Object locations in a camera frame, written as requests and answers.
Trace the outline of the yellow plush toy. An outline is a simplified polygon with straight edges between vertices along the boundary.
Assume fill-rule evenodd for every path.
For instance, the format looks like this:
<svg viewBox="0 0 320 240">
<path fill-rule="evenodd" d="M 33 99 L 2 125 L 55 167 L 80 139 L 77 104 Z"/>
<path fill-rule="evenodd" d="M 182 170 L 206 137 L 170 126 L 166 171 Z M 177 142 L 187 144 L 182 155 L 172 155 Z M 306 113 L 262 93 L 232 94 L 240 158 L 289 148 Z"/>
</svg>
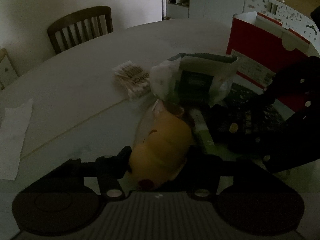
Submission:
<svg viewBox="0 0 320 240">
<path fill-rule="evenodd" d="M 163 101 L 152 113 L 153 126 L 132 150 L 128 173 L 137 183 L 149 180 L 159 186 L 177 177 L 193 139 L 188 124 L 170 113 Z"/>
</svg>

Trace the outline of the plastic bag with box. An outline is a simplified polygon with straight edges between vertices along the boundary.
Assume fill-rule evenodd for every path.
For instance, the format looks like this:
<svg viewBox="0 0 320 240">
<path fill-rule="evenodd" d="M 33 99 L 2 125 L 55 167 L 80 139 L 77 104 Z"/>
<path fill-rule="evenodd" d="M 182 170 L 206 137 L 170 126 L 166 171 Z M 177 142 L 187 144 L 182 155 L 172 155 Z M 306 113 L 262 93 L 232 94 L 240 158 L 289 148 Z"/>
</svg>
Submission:
<svg viewBox="0 0 320 240">
<path fill-rule="evenodd" d="M 150 88 L 163 101 L 213 106 L 231 91 L 239 58 L 207 53 L 179 53 L 150 70 Z"/>
</svg>

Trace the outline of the cotton swab packet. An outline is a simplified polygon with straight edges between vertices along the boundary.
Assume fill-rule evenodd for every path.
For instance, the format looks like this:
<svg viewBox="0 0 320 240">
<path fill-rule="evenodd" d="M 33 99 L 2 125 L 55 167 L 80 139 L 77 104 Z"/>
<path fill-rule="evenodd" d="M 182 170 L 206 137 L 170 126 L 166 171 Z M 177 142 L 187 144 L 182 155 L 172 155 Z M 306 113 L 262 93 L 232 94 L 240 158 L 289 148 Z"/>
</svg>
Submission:
<svg viewBox="0 0 320 240">
<path fill-rule="evenodd" d="M 115 79 L 127 91 L 131 101 L 151 92 L 150 73 L 132 61 L 126 61 L 112 69 Z"/>
</svg>

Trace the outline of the white green tube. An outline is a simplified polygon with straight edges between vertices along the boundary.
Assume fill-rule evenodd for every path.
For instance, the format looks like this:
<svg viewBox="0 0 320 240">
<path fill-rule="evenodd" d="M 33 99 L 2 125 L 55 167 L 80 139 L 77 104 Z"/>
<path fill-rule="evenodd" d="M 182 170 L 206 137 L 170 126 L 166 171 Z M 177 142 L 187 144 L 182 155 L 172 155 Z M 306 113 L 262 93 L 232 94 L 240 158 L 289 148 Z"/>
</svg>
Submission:
<svg viewBox="0 0 320 240">
<path fill-rule="evenodd" d="M 195 124 L 195 133 L 199 136 L 201 144 L 206 150 L 207 154 L 216 155 L 217 148 L 213 142 L 208 126 L 201 111 L 198 109 L 192 109 L 190 111 L 190 116 L 192 117 Z"/>
</svg>

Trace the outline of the red cardboard shoe box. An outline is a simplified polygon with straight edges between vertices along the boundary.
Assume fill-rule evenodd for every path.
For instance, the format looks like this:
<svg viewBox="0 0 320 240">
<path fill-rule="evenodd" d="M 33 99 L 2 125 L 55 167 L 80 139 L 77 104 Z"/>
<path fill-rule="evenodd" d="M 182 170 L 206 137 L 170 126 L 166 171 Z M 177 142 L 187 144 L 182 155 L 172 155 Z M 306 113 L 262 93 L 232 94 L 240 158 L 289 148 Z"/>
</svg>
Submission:
<svg viewBox="0 0 320 240">
<path fill-rule="evenodd" d="M 319 48 L 292 29 L 254 11 L 233 17 L 226 53 L 238 57 L 240 76 L 264 89 L 281 68 L 308 56 L 319 57 Z"/>
</svg>

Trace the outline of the white paper towel sheet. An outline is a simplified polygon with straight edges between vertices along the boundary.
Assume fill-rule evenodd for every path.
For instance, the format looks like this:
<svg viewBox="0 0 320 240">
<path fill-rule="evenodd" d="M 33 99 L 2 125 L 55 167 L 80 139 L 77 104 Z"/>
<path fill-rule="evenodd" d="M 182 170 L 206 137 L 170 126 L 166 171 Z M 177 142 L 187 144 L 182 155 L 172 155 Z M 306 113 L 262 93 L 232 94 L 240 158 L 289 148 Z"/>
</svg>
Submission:
<svg viewBox="0 0 320 240">
<path fill-rule="evenodd" d="M 33 111 L 30 99 L 17 108 L 6 108 L 1 122 L 1 180 L 15 180 L 20 155 Z"/>
</svg>

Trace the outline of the wooden side cabinet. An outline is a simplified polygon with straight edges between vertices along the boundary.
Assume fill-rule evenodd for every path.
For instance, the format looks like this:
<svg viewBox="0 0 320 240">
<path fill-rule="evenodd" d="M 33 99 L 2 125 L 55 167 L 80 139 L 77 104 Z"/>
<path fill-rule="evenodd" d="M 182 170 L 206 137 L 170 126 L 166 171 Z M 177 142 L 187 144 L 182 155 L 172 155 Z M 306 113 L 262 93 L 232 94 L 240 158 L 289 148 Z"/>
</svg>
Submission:
<svg viewBox="0 0 320 240">
<path fill-rule="evenodd" d="M 12 66 L 6 49 L 1 49 L 0 82 L 1 90 L 18 79 L 18 74 Z"/>
</svg>

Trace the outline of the light blue wall cabinet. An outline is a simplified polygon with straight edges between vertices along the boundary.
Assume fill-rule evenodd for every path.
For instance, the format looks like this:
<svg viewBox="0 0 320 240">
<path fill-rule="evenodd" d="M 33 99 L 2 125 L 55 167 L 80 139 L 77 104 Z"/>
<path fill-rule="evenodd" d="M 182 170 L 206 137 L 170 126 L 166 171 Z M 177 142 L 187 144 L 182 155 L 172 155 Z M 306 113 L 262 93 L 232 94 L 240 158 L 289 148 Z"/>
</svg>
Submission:
<svg viewBox="0 0 320 240">
<path fill-rule="evenodd" d="M 166 0 L 164 15 L 168 18 L 208 18 L 227 26 L 232 17 L 256 11 L 292 29 L 319 48 L 319 24 L 312 12 L 319 0 Z"/>
</svg>

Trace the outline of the dark wooden chair at wall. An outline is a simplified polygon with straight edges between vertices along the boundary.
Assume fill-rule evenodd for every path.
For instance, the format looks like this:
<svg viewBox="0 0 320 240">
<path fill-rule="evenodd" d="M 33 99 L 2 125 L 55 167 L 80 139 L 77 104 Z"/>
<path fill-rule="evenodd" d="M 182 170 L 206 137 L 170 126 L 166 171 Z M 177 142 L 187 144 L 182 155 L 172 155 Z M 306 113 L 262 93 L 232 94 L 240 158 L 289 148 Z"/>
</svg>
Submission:
<svg viewBox="0 0 320 240">
<path fill-rule="evenodd" d="M 47 29 L 56 54 L 112 32 L 112 12 L 109 6 L 96 6 L 73 12 L 55 21 Z"/>
</svg>

